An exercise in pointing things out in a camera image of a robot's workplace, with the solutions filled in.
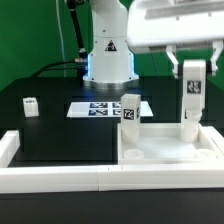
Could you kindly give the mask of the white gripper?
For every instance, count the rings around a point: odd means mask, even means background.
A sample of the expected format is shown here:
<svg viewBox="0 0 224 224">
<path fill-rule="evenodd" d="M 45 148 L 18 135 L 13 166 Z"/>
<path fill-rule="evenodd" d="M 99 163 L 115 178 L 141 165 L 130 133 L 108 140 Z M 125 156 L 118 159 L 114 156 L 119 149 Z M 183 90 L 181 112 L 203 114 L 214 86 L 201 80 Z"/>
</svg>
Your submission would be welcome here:
<svg viewBox="0 0 224 224">
<path fill-rule="evenodd" d="M 129 48 L 134 53 L 166 48 L 175 78 L 182 76 L 175 45 L 214 41 L 206 73 L 215 76 L 224 51 L 223 40 L 224 0 L 134 0 L 129 8 Z"/>
</svg>

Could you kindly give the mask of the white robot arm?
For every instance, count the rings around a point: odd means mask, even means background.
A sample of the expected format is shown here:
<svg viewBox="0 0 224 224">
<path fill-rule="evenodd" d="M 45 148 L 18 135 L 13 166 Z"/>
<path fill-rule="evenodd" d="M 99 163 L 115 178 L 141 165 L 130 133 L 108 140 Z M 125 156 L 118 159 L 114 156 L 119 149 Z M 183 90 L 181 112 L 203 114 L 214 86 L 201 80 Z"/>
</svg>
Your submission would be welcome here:
<svg viewBox="0 0 224 224">
<path fill-rule="evenodd" d="M 116 87 L 137 81 L 133 56 L 167 53 L 178 72 L 178 50 L 212 49 L 208 72 L 214 75 L 224 49 L 224 0 L 88 0 L 93 19 L 93 49 L 87 85 Z"/>
</svg>

